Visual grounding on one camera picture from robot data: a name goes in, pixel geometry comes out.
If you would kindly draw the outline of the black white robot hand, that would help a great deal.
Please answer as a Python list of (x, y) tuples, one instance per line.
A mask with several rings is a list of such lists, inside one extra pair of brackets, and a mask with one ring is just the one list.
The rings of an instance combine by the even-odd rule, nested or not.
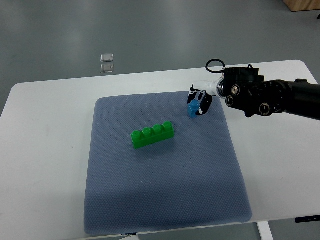
[(196, 116), (205, 115), (208, 112), (214, 97), (219, 97), (221, 99), (225, 97), (223, 91), (223, 77), (215, 81), (196, 81), (189, 89), (187, 105), (192, 100), (198, 100), (200, 106), (196, 112)]

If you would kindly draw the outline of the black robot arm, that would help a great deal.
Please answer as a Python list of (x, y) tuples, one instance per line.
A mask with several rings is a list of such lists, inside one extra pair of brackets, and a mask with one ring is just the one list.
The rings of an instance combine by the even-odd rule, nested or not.
[(223, 71), (223, 84), (219, 91), (229, 108), (243, 111), (250, 118), (254, 115), (269, 117), (288, 113), (305, 118), (320, 119), (320, 86), (306, 79), (295, 81), (265, 81), (259, 69), (227, 67)]

